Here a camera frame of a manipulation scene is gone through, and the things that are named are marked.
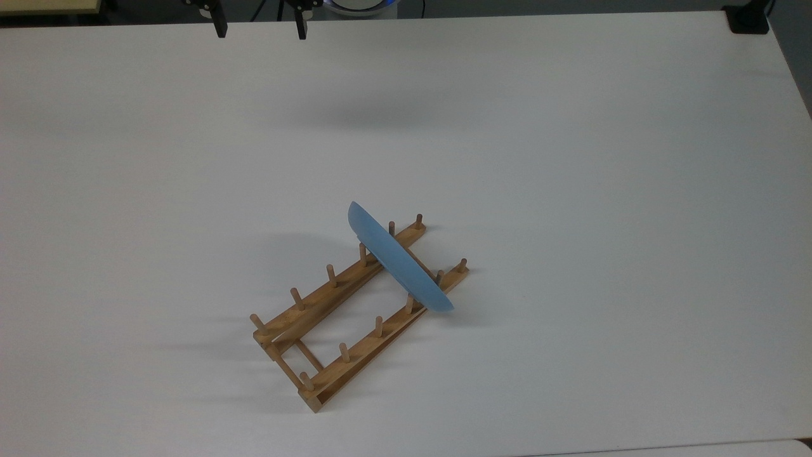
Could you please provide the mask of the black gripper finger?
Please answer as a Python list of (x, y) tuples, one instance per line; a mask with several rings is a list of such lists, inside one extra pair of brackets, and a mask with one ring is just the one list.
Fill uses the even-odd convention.
[(187, 0), (188, 6), (194, 6), (201, 17), (211, 20), (216, 34), (220, 38), (226, 37), (227, 19), (221, 2), (217, 0)]
[(308, 21), (313, 17), (316, 1), (284, 1), (294, 13), (299, 40), (305, 40), (308, 35)]

